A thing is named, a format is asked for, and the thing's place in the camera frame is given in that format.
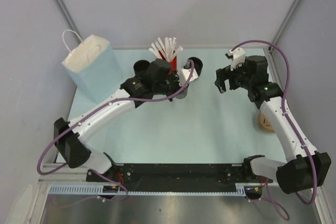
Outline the black coffee cup stack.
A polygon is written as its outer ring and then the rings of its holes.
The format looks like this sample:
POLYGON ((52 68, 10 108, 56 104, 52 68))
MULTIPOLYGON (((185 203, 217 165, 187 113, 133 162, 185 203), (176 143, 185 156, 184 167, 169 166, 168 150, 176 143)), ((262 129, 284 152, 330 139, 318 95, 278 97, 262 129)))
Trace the black coffee cup stack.
POLYGON ((140 76, 141 74, 146 72, 149 65, 150 65, 150 62, 147 60, 138 60, 137 62, 135 62, 133 65, 135 76, 140 76))

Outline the single black coffee cup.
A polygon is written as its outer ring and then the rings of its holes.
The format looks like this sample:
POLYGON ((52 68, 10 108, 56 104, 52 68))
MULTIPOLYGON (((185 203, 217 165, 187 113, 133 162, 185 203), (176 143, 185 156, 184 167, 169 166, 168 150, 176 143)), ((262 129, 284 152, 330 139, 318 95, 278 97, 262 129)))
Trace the single black coffee cup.
POLYGON ((187 96, 187 94, 188 94, 188 87, 184 88, 183 91, 176 96, 176 98, 183 99, 187 96))

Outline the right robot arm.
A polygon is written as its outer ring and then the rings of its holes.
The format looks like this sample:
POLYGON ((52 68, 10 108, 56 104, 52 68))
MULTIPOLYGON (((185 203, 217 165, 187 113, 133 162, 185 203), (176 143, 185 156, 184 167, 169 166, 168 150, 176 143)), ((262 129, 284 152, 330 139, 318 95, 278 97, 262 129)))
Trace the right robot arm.
POLYGON ((229 52, 231 64, 216 70, 215 85, 220 93, 230 90, 247 90, 249 100, 270 122, 286 161, 279 162, 263 155, 244 159, 243 179, 254 183, 261 176, 276 181, 286 194, 297 193, 323 185, 331 165, 328 153, 320 153, 306 138, 289 110, 284 94, 277 83, 269 81, 268 62, 264 56, 241 56, 229 52))

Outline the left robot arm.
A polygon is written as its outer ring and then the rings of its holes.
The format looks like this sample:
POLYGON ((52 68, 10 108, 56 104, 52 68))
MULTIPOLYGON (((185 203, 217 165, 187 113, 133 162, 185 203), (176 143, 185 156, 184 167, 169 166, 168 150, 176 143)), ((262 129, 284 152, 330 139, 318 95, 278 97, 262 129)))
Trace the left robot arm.
POLYGON ((85 166, 97 171, 105 182, 115 178, 116 169, 105 153, 90 149, 86 142, 116 117, 149 102, 155 95, 169 100, 186 83, 189 70, 173 70, 162 59, 139 60, 133 65, 134 77, 126 79, 110 98, 89 112, 65 121, 54 122, 55 146, 70 168, 85 166))

